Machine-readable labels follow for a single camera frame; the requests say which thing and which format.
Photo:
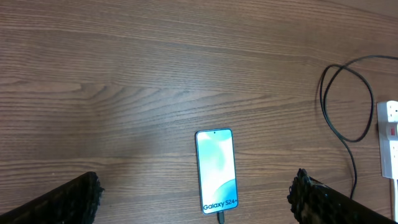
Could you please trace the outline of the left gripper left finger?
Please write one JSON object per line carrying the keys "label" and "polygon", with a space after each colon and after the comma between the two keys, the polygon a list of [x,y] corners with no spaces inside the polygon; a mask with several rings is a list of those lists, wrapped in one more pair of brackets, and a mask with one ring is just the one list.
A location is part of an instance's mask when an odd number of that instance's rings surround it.
{"label": "left gripper left finger", "polygon": [[104,188],[95,172],[83,175],[1,215],[3,224],[92,224]]}

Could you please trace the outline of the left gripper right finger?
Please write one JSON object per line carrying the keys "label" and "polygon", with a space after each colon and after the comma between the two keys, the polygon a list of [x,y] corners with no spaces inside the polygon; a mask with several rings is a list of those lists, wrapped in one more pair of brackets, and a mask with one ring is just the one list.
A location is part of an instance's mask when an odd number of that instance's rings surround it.
{"label": "left gripper right finger", "polygon": [[300,224],[396,224],[299,169],[287,196]]}

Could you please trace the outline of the blue Galaxy smartphone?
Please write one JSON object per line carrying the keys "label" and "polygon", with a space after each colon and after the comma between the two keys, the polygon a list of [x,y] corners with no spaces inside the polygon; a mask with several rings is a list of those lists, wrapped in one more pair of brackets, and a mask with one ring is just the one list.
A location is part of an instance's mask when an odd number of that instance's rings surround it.
{"label": "blue Galaxy smartphone", "polygon": [[233,132],[229,128],[195,134],[201,210],[212,214],[239,205]]}

